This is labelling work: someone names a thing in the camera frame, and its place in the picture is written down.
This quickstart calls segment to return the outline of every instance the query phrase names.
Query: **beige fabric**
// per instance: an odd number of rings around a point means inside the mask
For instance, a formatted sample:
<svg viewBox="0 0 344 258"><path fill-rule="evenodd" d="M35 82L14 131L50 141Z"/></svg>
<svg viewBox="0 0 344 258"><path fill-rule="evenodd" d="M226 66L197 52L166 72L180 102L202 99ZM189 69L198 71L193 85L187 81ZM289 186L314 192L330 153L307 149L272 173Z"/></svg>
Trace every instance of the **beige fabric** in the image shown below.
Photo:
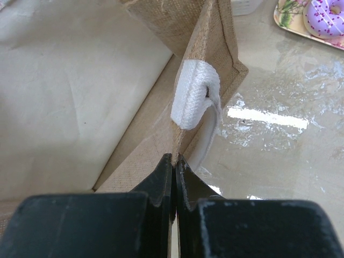
<svg viewBox="0 0 344 258"><path fill-rule="evenodd" d="M173 55L109 158L94 189L98 189L137 145L151 135L162 111L173 98L173 82L180 64L181 59Z"/></svg>
<svg viewBox="0 0 344 258"><path fill-rule="evenodd" d="M188 10L189 7L186 6L189 2L192 2L190 5L193 6L193 11L199 10L198 13ZM183 52L184 42L190 41L185 58L206 60L217 69L221 78L220 94L225 104L247 74L247 68L238 60L230 1L206 0L202 13L198 6L202 6L203 1L170 0L149 3L148 0L136 0L126 3L126 6L130 13L140 17L177 55L180 56ZM194 16L199 17L196 28ZM192 37L188 34L191 27L192 30L195 29ZM172 80L166 83L173 87ZM153 171L164 153L174 151L176 156L179 151L188 157L199 139L199 126L190 132L179 131L170 120L171 101L172 99L161 110L157 121L150 122L154 125L150 135L137 145L97 192L131 190ZM147 105L153 107L154 104L151 102Z"/></svg>
<svg viewBox="0 0 344 258"><path fill-rule="evenodd" d="M116 0L0 12L0 200L91 189L171 51Z"/></svg>
<svg viewBox="0 0 344 258"><path fill-rule="evenodd" d="M0 202L0 238L20 202Z"/></svg>

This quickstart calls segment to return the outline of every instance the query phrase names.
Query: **jute bag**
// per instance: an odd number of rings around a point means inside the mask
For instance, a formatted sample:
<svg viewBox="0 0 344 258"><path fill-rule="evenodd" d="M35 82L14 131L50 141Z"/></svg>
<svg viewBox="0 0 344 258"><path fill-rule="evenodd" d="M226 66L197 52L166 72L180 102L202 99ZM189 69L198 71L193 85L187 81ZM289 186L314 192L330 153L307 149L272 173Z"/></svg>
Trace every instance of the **jute bag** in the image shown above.
<svg viewBox="0 0 344 258"><path fill-rule="evenodd" d="M216 70L220 79L219 95L222 107L227 103L248 72L238 60L230 1L121 0L121 2L131 15L146 24L175 55L184 56L176 80L165 82L170 83L171 89L176 90L186 60L199 60ZM153 171L164 153L172 153L174 161L177 153L184 154L187 159L192 156L196 146L202 142L204 134L201 131L205 134L209 132L200 130L204 127L202 120L192 130L182 129L171 120L172 105L173 99L161 110L157 121L149 130L149 135L136 146L97 192L131 190ZM203 147L203 156L209 149L213 137L213 135L208 136L205 148ZM198 157L197 163L202 158L202 156Z"/></svg>

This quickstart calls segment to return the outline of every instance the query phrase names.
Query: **white fabric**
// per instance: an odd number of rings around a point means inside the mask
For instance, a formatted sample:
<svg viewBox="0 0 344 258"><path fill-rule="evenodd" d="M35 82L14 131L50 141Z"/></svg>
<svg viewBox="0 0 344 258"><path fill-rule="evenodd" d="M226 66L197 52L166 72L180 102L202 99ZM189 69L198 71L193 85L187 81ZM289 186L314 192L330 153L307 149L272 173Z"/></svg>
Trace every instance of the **white fabric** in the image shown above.
<svg viewBox="0 0 344 258"><path fill-rule="evenodd" d="M171 52L114 0L0 12L0 199L93 187Z"/></svg>
<svg viewBox="0 0 344 258"><path fill-rule="evenodd" d="M184 60L172 105L171 119L183 130L195 128L204 116L200 138L188 163L196 171L206 157L222 118L220 78L201 60Z"/></svg>
<svg viewBox="0 0 344 258"><path fill-rule="evenodd" d="M184 60L177 83L171 119L183 130L195 128L205 110L213 105L219 118L220 78L216 70L201 60Z"/></svg>

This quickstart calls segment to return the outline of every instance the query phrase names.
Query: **white rope handle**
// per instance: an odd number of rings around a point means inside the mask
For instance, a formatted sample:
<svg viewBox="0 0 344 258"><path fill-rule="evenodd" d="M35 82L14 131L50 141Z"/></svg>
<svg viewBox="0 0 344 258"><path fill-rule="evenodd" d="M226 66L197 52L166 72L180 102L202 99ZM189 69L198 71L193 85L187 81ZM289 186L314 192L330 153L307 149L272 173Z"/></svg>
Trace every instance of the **white rope handle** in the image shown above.
<svg viewBox="0 0 344 258"><path fill-rule="evenodd" d="M216 70L201 60L185 60L177 83L171 119L183 130L197 126L205 115L199 143L188 163L196 170L208 153L222 118L220 78Z"/></svg>

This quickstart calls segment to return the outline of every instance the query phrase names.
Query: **glossy table surface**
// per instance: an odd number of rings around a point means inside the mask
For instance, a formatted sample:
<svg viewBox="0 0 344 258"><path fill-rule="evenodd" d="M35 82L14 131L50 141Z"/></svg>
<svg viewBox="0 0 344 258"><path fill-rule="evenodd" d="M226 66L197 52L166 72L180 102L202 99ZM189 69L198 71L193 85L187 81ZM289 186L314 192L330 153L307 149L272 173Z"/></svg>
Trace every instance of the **glossy table surface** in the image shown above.
<svg viewBox="0 0 344 258"><path fill-rule="evenodd" d="M344 52L280 29L276 1L235 17L249 74L196 172L230 199L320 204L344 243Z"/></svg>

